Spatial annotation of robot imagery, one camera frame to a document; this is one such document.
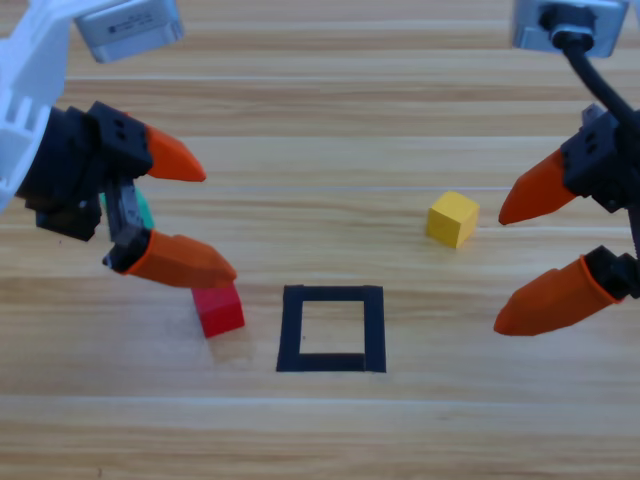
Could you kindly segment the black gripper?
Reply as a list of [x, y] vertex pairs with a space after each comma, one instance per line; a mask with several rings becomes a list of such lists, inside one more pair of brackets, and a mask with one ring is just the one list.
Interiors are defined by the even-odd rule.
[[[610, 213], [627, 211], [639, 247], [639, 141], [596, 104], [581, 113], [579, 131], [522, 174], [506, 197], [501, 225], [548, 215], [577, 196]], [[627, 297], [639, 297], [639, 260], [599, 246], [561, 269], [551, 269], [515, 291], [494, 330], [536, 336], [572, 326]]]
[[134, 180], [203, 182], [206, 172], [186, 145], [104, 103], [83, 112], [54, 108], [17, 196], [36, 212], [36, 226], [88, 241], [101, 219], [103, 195], [113, 248], [103, 264], [114, 272], [163, 285], [220, 288], [236, 270], [212, 246], [147, 229]]

